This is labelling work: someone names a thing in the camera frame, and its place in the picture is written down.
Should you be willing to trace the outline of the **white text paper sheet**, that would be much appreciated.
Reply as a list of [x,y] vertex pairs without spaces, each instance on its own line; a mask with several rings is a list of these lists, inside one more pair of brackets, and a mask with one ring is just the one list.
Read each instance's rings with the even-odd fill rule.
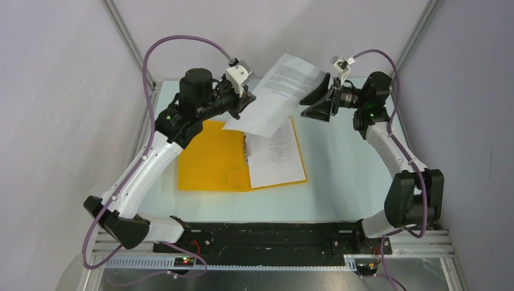
[[238,120],[227,122],[223,129],[272,137],[324,76],[325,72],[313,64],[283,54],[252,90],[256,100],[240,113]]

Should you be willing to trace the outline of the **metal folder clip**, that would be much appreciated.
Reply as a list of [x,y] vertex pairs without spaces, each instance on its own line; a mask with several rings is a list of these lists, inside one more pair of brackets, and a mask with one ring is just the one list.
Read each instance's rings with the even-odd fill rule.
[[244,134],[243,153],[244,153],[245,165],[248,166],[249,165],[249,157],[251,156],[251,150],[250,150],[249,138],[248,138],[248,136],[246,134]]

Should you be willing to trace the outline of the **yellow plastic folder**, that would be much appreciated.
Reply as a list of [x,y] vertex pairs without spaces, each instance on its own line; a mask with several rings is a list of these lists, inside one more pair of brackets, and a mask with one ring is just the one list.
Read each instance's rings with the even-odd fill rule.
[[206,121],[178,158],[178,189],[185,191],[249,192],[244,161],[244,134],[224,130],[221,121]]

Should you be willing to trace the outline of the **white printed paper sheets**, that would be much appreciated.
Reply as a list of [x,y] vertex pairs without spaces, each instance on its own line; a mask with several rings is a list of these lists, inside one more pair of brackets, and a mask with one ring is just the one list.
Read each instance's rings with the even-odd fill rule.
[[301,184],[309,180],[292,118],[288,118],[270,138],[246,135],[251,150],[247,166],[251,190]]

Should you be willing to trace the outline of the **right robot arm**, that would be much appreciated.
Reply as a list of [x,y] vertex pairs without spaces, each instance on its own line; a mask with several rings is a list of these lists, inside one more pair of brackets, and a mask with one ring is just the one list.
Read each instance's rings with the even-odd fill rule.
[[429,224],[441,217],[444,193],[444,175],[430,169],[402,143],[392,127],[392,117],[385,107],[391,92],[391,78],[383,72],[373,72],[359,89],[350,81],[334,78],[330,74],[300,105],[305,118],[328,122],[340,108],[353,109],[353,128],[378,153],[392,177],[392,184],[384,201],[384,209],[356,223],[352,245],[360,253],[376,246],[376,239],[406,230],[413,226],[423,236]]

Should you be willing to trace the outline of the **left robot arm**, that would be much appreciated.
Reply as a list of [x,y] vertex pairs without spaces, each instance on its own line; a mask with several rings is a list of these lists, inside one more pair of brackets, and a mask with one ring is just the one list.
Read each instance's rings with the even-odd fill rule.
[[115,185],[102,196],[89,196],[84,208],[96,225],[125,249],[146,241],[165,241],[176,252],[185,252],[191,236],[174,217],[155,217],[138,212],[158,176],[203,130],[203,122],[229,113],[239,119],[256,97],[247,83],[254,73],[243,63],[226,69],[214,79],[207,69],[188,70],[179,80],[173,101],[153,122],[154,133]]

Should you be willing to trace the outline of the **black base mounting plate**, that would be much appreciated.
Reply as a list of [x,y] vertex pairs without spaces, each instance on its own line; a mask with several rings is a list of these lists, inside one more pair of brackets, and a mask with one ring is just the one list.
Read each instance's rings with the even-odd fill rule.
[[[257,244],[292,243],[292,248]],[[198,254],[210,266],[336,267],[346,255],[377,255],[379,238],[365,238],[354,222],[188,222],[176,246]]]

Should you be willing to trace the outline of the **left controller board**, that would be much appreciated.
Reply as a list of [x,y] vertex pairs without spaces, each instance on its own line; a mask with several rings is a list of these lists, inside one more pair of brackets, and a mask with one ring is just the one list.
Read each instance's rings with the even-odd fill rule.
[[194,257],[176,257],[173,266],[174,267],[193,267],[195,265]]

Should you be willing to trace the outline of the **controller board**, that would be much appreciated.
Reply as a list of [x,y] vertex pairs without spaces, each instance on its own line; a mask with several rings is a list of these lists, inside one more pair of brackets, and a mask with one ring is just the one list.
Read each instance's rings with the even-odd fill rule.
[[194,257],[176,257],[173,266],[174,267],[193,267],[195,265]]
[[375,276],[377,271],[378,265],[374,263],[356,265],[356,274],[358,276]]

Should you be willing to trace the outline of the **right controller board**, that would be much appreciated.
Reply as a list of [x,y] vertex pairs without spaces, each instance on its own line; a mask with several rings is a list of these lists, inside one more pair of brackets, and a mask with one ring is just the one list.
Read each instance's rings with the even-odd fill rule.
[[378,265],[374,263],[356,265],[356,274],[358,276],[375,276],[377,271]]

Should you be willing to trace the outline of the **left aluminium corner post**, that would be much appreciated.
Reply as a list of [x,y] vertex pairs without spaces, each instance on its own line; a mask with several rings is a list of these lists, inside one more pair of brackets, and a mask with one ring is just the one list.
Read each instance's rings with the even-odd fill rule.
[[137,45],[134,39],[132,38],[130,31],[126,26],[125,21],[123,20],[123,17],[119,12],[115,2],[113,0],[100,0],[100,2],[104,6],[105,11],[111,19],[116,31],[118,32],[118,35],[124,43],[137,69],[140,73],[142,73],[144,58],[139,49],[137,48]]

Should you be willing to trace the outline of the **aluminium corner post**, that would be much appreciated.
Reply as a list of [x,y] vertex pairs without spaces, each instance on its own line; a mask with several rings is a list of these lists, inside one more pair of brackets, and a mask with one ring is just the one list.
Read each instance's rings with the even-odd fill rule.
[[144,58],[139,49],[137,48],[137,45],[134,39],[132,38],[130,31],[126,26],[125,21],[123,20],[123,17],[119,12],[115,2],[113,0],[100,0],[100,2],[104,6],[105,11],[111,19],[116,31],[118,32],[118,35],[124,43],[137,69],[140,73],[142,73]]
[[410,36],[407,39],[407,42],[402,48],[398,60],[395,62],[396,69],[398,72],[400,72],[403,69],[403,67],[407,64],[412,53],[416,49],[416,46],[421,41],[421,38],[424,36],[426,30],[428,29],[431,21],[437,14],[442,3],[443,0],[427,1],[421,15],[419,16],[414,28],[411,31]]

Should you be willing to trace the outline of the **right aluminium corner post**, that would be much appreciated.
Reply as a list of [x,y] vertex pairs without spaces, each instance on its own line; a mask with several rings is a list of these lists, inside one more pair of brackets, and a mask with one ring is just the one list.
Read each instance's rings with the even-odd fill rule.
[[416,49],[416,46],[421,41],[421,38],[424,36],[426,30],[428,29],[431,21],[437,14],[442,3],[443,0],[427,1],[421,15],[419,16],[414,28],[411,31],[410,36],[407,39],[407,42],[402,48],[398,60],[395,62],[396,69],[398,72],[400,72],[403,69],[403,67],[407,64],[412,53]]

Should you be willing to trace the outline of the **aluminium frame rail front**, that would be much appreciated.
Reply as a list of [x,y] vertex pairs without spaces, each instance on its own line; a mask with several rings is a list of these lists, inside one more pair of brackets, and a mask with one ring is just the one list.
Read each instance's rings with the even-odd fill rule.
[[[116,254],[119,255],[157,255],[153,252],[153,242],[142,242],[134,249],[126,250],[121,248]],[[106,232],[100,231],[93,240],[92,246],[88,247],[91,255],[105,255],[112,253],[119,243],[111,238]],[[292,243],[257,244],[257,248],[270,250],[274,247],[292,248]],[[384,243],[384,250],[390,249],[391,258],[456,258],[457,251],[452,237],[448,230],[426,231],[422,238],[415,238],[409,233],[402,232],[389,237],[389,242]]]

